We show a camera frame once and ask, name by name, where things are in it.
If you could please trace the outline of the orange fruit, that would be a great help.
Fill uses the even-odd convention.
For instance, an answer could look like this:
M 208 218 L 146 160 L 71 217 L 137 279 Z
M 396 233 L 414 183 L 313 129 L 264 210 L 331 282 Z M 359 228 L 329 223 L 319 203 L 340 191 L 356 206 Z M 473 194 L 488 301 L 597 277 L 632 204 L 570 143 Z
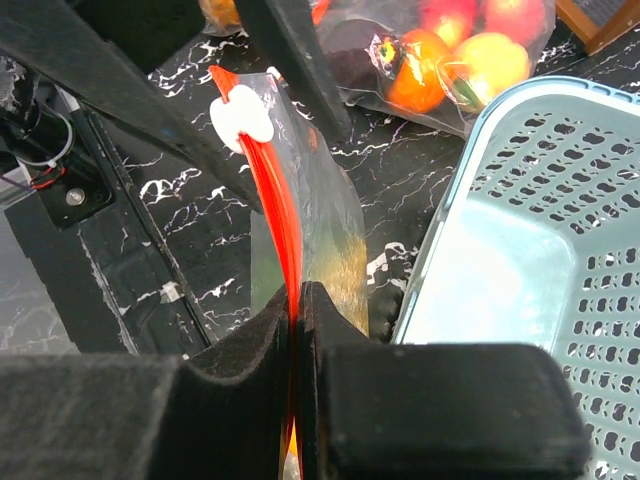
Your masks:
M 450 57 L 446 43 L 435 33 L 415 29 L 402 37 L 403 59 L 387 101 L 400 112 L 426 114 L 444 99 L 438 67 Z

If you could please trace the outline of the pink peach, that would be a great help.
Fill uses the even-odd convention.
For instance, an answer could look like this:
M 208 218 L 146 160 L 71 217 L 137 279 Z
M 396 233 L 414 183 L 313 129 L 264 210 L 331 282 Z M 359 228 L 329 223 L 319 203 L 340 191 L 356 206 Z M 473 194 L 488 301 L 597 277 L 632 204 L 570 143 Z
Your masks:
M 489 0 L 484 7 L 487 28 L 504 34 L 535 34 L 544 23 L 543 1 Z

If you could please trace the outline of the small orange pineapple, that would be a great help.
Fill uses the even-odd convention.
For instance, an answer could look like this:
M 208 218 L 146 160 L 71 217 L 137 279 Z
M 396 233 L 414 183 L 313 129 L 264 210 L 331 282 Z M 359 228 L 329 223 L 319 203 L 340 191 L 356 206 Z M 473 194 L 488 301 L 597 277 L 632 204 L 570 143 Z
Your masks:
M 207 21 L 213 25 L 223 29 L 241 25 L 234 0 L 200 0 L 199 5 Z

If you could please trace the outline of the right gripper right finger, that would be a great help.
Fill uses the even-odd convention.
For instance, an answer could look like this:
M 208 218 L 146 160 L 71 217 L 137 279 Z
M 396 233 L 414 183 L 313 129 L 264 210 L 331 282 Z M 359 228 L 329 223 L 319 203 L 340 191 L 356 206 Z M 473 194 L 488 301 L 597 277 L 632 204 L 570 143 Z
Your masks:
M 563 373 L 522 343 L 366 338 L 302 285 L 296 428 L 306 479 L 577 479 L 590 438 Z

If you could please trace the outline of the clear orange-zip bag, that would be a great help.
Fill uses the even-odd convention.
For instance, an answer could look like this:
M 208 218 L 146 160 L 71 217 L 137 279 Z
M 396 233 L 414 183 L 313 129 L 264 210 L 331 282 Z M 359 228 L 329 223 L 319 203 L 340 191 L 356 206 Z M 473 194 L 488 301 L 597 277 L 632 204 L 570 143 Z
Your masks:
M 465 136 L 529 79 L 555 28 L 553 1 L 315 1 L 312 20 L 348 105 Z

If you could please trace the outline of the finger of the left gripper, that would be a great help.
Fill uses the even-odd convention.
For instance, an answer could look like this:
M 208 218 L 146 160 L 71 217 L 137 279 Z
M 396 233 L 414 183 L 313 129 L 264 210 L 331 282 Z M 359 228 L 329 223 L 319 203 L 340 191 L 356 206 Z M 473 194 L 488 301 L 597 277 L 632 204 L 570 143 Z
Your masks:
M 323 134 L 345 141 L 351 121 L 321 50 L 309 3 L 303 0 L 238 0 L 241 23 Z
M 195 1 L 4 1 L 1 49 L 128 133 L 210 173 L 255 211 L 253 181 L 147 76 L 201 32 Z

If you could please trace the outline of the yellow orange peach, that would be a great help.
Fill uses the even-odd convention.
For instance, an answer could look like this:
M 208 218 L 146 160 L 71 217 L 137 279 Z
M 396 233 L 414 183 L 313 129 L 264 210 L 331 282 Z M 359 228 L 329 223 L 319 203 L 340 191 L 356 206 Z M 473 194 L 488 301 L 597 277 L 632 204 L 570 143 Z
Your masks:
M 526 80 L 531 67 L 524 47 L 494 32 L 465 40 L 454 51 L 454 60 L 453 92 L 460 102 L 475 109 Z

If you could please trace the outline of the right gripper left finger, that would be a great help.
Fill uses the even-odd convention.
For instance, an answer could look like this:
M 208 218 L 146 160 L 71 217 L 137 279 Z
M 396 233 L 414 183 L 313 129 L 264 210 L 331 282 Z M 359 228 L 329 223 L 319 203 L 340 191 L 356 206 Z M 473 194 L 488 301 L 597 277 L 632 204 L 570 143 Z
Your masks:
M 287 450 L 287 296 L 195 358 L 1 360 L 5 479 L 278 479 Z

